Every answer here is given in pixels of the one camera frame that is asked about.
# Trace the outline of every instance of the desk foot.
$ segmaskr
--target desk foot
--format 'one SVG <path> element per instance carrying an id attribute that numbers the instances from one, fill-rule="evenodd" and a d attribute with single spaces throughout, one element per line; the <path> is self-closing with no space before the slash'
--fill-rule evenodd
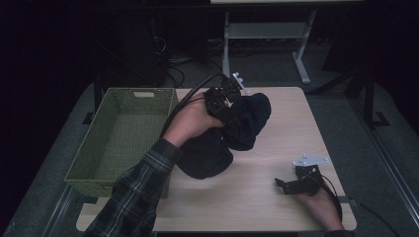
<path id="1" fill-rule="evenodd" d="M 296 69 L 298 70 L 299 77 L 303 84 L 310 84 L 310 78 L 308 78 L 307 71 L 305 71 L 304 64 L 302 63 L 301 58 L 296 56 L 296 52 L 293 52 L 293 62 L 295 62 Z"/>

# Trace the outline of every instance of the plaid sleeve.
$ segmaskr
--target plaid sleeve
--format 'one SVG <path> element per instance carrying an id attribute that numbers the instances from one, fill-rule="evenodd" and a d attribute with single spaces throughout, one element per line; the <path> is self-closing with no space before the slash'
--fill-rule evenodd
<path id="1" fill-rule="evenodd" d="M 149 236 L 164 183 L 181 151 L 160 138 L 114 184 L 113 195 L 84 236 Z"/>

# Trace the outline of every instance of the white plastic part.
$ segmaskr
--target white plastic part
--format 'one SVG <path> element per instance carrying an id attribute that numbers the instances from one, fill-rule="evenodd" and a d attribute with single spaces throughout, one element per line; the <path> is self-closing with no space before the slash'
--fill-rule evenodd
<path id="1" fill-rule="evenodd" d="M 294 161 L 295 166 L 312 166 L 318 164 L 329 163 L 330 159 L 325 157 L 317 157 L 313 155 L 302 154 L 301 158 L 297 161 Z"/>
<path id="2" fill-rule="evenodd" d="M 238 72 L 233 73 L 233 77 L 237 81 L 237 83 L 240 85 L 241 89 L 244 91 L 244 94 L 246 96 L 250 96 L 250 90 L 244 88 L 243 83 L 242 83 L 243 82 L 243 79 L 241 79 L 241 78 L 238 77 Z"/>

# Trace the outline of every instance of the person's left hand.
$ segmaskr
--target person's left hand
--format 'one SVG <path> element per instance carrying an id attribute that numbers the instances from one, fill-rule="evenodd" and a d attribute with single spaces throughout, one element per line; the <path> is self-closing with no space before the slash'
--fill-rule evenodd
<path id="1" fill-rule="evenodd" d="M 175 115 L 163 138 L 181 147 L 188 139 L 203 134 L 207 129 L 222 126 L 220 120 L 207 113 L 204 94 L 200 93 Z"/>

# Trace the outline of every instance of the green basket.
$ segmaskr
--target green basket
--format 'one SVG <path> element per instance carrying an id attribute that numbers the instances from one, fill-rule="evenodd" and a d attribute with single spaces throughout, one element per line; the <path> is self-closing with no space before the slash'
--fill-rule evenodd
<path id="1" fill-rule="evenodd" d="M 178 104 L 175 89 L 110 88 L 65 182 L 88 197 L 110 197 L 117 177 L 139 162 Z M 167 198 L 169 179 L 162 198 Z"/>

